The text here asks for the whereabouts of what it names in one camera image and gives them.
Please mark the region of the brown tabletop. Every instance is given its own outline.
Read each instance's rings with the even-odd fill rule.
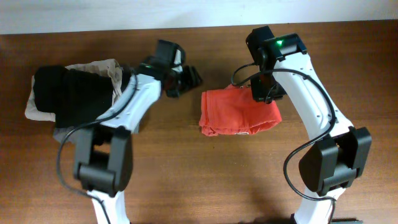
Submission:
[[[126,189],[133,223],[237,223],[288,218],[301,198],[284,180],[287,154],[308,140],[286,96],[283,122],[253,136],[206,137],[200,132],[201,92],[224,88],[232,72],[252,61],[246,36],[259,26],[0,35],[0,223],[95,223],[91,201],[57,180],[54,124],[31,121],[24,110],[30,80],[42,65],[115,58],[137,65],[156,40],[179,43],[204,83],[179,100],[163,96],[133,136],[134,172]],[[365,223],[398,220],[398,22],[271,25],[296,32],[317,75],[344,115],[367,127],[373,143],[364,174],[337,202],[335,218]],[[243,71],[243,79],[254,70]],[[299,189],[298,154],[289,174]],[[72,178],[73,146],[62,169]]]

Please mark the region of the white wall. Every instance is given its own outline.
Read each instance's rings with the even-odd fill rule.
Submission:
[[[0,34],[398,19],[396,0],[0,0]]]

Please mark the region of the black cloth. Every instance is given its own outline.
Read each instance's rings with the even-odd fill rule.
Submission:
[[[33,91],[37,109],[55,113],[57,128],[93,121],[112,106],[111,78],[58,65],[38,69]]]

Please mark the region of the folded red cloth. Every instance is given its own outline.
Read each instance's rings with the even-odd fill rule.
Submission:
[[[279,109],[253,100],[250,88],[228,86],[224,90],[209,90],[201,95],[201,132],[218,134],[256,134],[273,128],[282,121]]]

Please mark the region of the beige cloth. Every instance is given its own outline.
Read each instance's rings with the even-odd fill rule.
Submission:
[[[102,77],[110,77],[113,85],[112,105],[122,95],[121,85],[123,71],[119,63],[115,59],[107,59],[102,61],[95,61],[88,64],[76,64],[66,66],[67,69],[76,69],[84,72],[97,73]],[[35,95],[33,92],[33,85],[35,82],[34,76],[32,77],[32,90],[30,91],[29,99],[25,109],[25,116],[28,119],[35,121],[53,121],[55,122],[54,113],[41,112],[36,108]]]

